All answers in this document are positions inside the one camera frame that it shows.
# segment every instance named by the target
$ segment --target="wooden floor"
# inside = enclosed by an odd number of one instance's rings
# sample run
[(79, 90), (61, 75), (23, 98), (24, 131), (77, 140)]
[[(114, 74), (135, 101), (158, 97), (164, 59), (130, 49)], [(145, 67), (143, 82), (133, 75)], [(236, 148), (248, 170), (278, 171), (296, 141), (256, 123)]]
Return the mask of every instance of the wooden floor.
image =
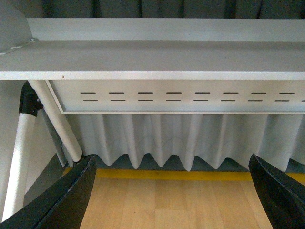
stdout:
[(96, 178), (81, 229), (271, 229), (252, 181)]

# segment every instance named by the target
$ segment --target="curtain fold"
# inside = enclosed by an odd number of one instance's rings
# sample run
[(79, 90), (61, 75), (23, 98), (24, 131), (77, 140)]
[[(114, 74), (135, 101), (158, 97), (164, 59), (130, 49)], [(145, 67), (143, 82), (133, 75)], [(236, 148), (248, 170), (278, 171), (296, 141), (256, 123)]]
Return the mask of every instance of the curtain fold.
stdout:
[(128, 154), (138, 168), (145, 154), (159, 166), (177, 155), (190, 171), (198, 156), (217, 169), (226, 158), (248, 168), (253, 153), (285, 171), (305, 164), (302, 115), (78, 114), (68, 115), (86, 155), (107, 165)]

